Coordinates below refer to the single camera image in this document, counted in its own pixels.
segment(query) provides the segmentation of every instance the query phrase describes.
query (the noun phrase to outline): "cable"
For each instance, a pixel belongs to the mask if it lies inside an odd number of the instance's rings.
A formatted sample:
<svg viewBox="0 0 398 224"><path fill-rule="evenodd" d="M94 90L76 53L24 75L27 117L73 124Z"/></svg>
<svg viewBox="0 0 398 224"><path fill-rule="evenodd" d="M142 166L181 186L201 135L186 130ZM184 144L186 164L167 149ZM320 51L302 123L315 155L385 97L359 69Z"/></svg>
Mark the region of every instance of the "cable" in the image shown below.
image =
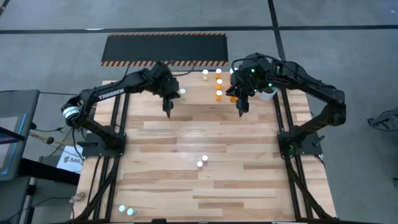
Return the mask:
<svg viewBox="0 0 398 224"><path fill-rule="evenodd" d="M54 131L60 131L62 132L62 129L66 128L68 125L65 125L64 127L59 127L55 128L53 130L41 130L41 129L33 129L34 131L40 131L40 132L54 132Z"/></svg>
<svg viewBox="0 0 398 224"><path fill-rule="evenodd" d="M100 163L100 159L101 159L101 156L98 156L97 163L95 164L95 168L94 168L93 179L91 180L90 191L88 192L87 206L90 203L91 193L93 191L93 186L94 186L95 175L97 174L97 168L98 168L98 164Z"/></svg>
<svg viewBox="0 0 398 224"><path fill-rule="evenodd" d="M183 73L183 74L173 75L173 77L184 76L184 75L188 75L189 73L193 72L193 70L195 69L195 63L191 60L191 64L192 64L191 70L189 70L188 72Z"/></svg>
<svg viewBox="0 0 398 224"><path fill-rule="evenodd" d="M53 142L55 142L55 143L57 143L57 144L60 144L60 145L63 145L63 146L67 146L68 145L68 143L67 142L60 142L60 141L57 141L57 140L54 140L54 138L53 137L45 137L45 136L41 136L41 135L39 135L39 134L36 134L36 133L29 133L29 136L32 136L33 138L38 138L38 139L42 139L42 140L46 140L46 144L51 144L51 143L53 143Z"/></svg>
<svg viewBox="0 0 398 224"><path fill-rule="evenodd" d="M72 128L69 130L69 132L65 135L65 137L62 139L62 142L64 142L66 139L67 139L67 137L68 137L68 135L70 134L72 132ZM53 152L51 152L51 154L50 155L48 155L48 156L52 156L52 155L54 155L54 153L55 152L57 152L58 150L61 150L61 151L64 151L63 149L60 149L60 144L57 146L57 148L53 151Z"/></svg>
<svg viewBox="0 0 398 224"><path fill-rule="evenodd" d="M16 215L22 213L23 211L25 211L25 210L27 210L27 209L29 209L29 208L36 207L36 206L38 206L38 205L40 205L40 204L43 204L44 202L46 202L46 201L48 201L48 200L51 200L51 199L71 199L71 197L67 197L67 198L66 198L66 197L50 197L50 198L47 198L47 199L45 199L45 200L43 200L43 201L41 201L41 202L39 202L39 203L36 203L36 204L31 205L31 206L29 206L29 207L27 207L27 208L25 208L25 209L22 209L21 211L19 211L19 212L13 214L13 216L9 217L7 220L10 220L10 219L14 218Z"/></svg>
<svg viewBox="0 0 398 224"><path fill-rule="evenodd" d="M72 203L72 219L75 219L75 210L73 209L73 206L75 205L75 203Z"/></svg>
<svg viewBox="0 0 398 224"><path fill-rule="evenodd" d="M81 156L80 152L76 148L76 139L75 139L75 129L72 128L72 139L73 139L73 148L75 149L76 153L79 155L80 159L84 161L83 157Z"/></svg>
<svg viewBox="0 0 398 224"><path fill-rule="evenodd" d="M12 92L12 91L22 91L22 90L3 90L3 91L0 91L0 93L6 93L6 92ZM67 96L76 96L77 95L77 94L73 94L73 93L56 93L56 92L44 92L44 91L39 91L39 93L50 94L50 95L67 95Z"/></svg>
<svg viewBox="0 0 398 224"><path fill-rule="evenodd" d="M323 159L321 159L320 155L313 155L313 156L315 156L323 164L323 166L326 167L325 162L323 161Z"/></svg>
<svg viewBox="0 0 398 224"><path fill-rule="evenodd" d="M42 92L40 91L41 94L50 94L50 95L66 95L66 96L77 96L77 94L74 93L54 93L54 92Z"/></svg>

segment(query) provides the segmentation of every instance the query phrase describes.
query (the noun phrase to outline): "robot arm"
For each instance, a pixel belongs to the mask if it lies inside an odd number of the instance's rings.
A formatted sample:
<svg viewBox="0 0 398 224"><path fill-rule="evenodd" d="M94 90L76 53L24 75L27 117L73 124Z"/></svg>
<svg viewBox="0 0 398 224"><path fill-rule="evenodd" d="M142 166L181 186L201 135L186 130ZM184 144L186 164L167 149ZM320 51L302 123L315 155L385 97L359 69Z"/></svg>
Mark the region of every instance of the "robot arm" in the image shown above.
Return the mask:
<svg viewBox="0 0 398 224"><path fill-rule="evenodd" d="M232 74L232 87L226 91L227 96L239 98L236 107L240 116L249 111L249 96L254 96L256 91L267 92L275 86L302 90L327 103L318 116L301 126L290 129L288 139L291 146L300 147L306 136L327 125L338 126L345 123L344 92L314 79L299 64L282 62L277 58L259 53L236 60L233 64L240 60L243 63L239 66L239 70L235 70Z"/></svg>
<svg viewBox="0 0 398 224"><path fill-rule="evenodd" d="M144 90L163 98L163 111L170 117L174 107L172 99L179 98L178 81L173 77L168 66L157 62L147 68L125 75L122 80L107 85L83 90L78 96L70 98L61 108L67 125L73 128L85 128L99 136L108 149L123 147L123 141L110 126L103 126L89 118L90 110L96 102L106 100L122 93L142 93Z"/></svg>
<svg viewBox="0 0 398 224"><path fill-rule="evenodd" d="M170 116L173 108L170 100L180 97L178 89L178 81L168 66L158 62L151 70L145 68L126 75L118 82L83 90L78 96L69 99L61 110L67 124L74 126L86 119L93 105L99 101L122 93L142 93L147 90L165 99L167 104L164 105L164 111Z"/></svg>

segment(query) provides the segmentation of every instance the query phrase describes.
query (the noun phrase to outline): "gray carpet floor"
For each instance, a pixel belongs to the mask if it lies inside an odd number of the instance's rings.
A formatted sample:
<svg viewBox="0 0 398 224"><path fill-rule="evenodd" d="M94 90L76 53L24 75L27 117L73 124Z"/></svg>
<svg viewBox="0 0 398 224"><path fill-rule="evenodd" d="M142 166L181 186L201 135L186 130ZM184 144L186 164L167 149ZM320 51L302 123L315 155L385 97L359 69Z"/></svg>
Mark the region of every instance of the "gray carpet floor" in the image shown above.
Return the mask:
<svg viewBox="0 0 398 224"><path fill-rule="evenodd" d="M274 0L274 4L280 26L398 24L395 0ZM266 0L11 0L0 17L0 30L271 25ZM271 30L226 33L231 61L253 52L278 56ZM78 93L102 80L120 78L123 68L100 67L107 35L0 34L0 91ZM281 36L287 60L346 94L346 124L320 131L326 136L322 148L338 216L396 223L398 189L392 178L398 177L397 133L372 129L366 119L398 107L398 29L285 30ZM67 99L40 96L34 118L38 127L63 126L60 107ZM311 96L308 100L314 114L324 107ZM52 151L29 139L24 157L37 160ZM70 205L48 205L37 209L34 223L69 217Z"/></svg>

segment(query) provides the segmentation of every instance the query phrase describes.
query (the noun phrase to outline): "black floor line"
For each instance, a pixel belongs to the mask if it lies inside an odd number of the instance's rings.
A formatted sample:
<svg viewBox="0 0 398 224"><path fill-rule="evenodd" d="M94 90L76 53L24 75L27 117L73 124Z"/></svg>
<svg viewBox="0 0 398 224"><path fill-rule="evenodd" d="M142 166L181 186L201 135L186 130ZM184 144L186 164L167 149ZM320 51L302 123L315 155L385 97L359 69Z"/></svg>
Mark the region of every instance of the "black floor line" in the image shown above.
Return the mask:
<svg viewBox="0 0 398 224"><path fill-rule="evenodd" d="M4 12L4 10L6 10L6 7L7 7L8 3L9 3L10 1L11 1L11 0L5 0L5 1L2 3L2 5L0 6L0 16L1 16L1 14Z"/></svg>
<svg viewBox="0 0 398 224"><path fill-rule="evenodd" d="M363 26L280 26L279 30L378 30L398 29L398 25L363 25Z"/></svg>
<svg viewBox="0 0 398 224"><path fill-rule="evenodd" d="M282 37L280 36L280 30L278 29L278 27L279 27L278 19L277 19L273 0L268 0L268 6L269 6L270 14L271 14L272 26L275 28L274 35L275 35L275 41L276 41L279 58L283 61L286 61L285 50L284 50L284 46L282 44ZM282 96L284 99L285 110L286 110L286 114L287 114L289 127L291 128L293 126L293 120L292 120L292 115L290 112L289 100L287 97L286 90L282 90ZM296 161L296 165L297 165L298 176L300 177L300 180L302 181L303 185L305 187L307 187L307 183L305 180L305 174L304 174L303 167L302 167L301 157L299 155L296 155L295 161ZM300 206L298 204L297 193L295 191L295 187L290 188L290 193L292 194L292 197L295 197L295 199L292 200L295 217L296 218L301 217L300 209L299 209ZM305 211L306 211L307 217L313 218L312 208L311 208L309 201L306 198L303 198L303 200L304 200Z"/></svg>
<svg viewBox="0 0 398 224"><path fill-rule="evenodd" d="M105 34L134 32L259 31L272 29L272 26L153 27L109 29L0 30L0 34Z"/></svg>
<svg viewBox="0 0 398 224"><path fill-rule="evenodd" d="M33 29L0 30L0 34L108 34L135 32L204 32L204 31L261 31L261 30L381 30L398 29L398 25L371 26L209 26L209 27L153 27L107 29Z"/></svg>

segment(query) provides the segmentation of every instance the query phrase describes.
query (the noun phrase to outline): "wooden tabletop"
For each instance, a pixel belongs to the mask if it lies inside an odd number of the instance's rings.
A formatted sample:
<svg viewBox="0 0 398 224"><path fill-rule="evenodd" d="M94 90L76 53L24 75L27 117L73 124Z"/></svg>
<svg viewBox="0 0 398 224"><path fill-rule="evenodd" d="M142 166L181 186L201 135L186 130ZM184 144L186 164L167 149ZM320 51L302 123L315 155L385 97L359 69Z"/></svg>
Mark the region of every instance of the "wooden tabletop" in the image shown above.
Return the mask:
<svg viewBox="0 0 398 224"><path fill-rule="evenodd" d="M240 118L228 96L216 101L215 73L210 72L207 81L202 76L193 72L178 77L186 94L173 100L170 119L162 111L158 96L149 92L131 95L128 144L119 166L112 222L150 222L153 218L170 222L294 220L276 138L279 127L274 102L252 97L250 112ZM229 87L229 73L222 73L221 78L224 93ZM294 123L310 120L305 93L287 93ZM113 103L114 98L99 102L95 120L109 125ZM285 118L282 100L280 106ZM208 162L198 169L202 155L208 156ZM96 160L85 160L77 192L88 193ZM302 156L302 160L308 189L326 212L335 215L323 165L313 156ZM101 217L107 195L103 197ZM299 190L298 196L305 216ZM135 208L137 214L119 212L120 205ZM85 206L85 200L75 204L76 216Z"/></svg>

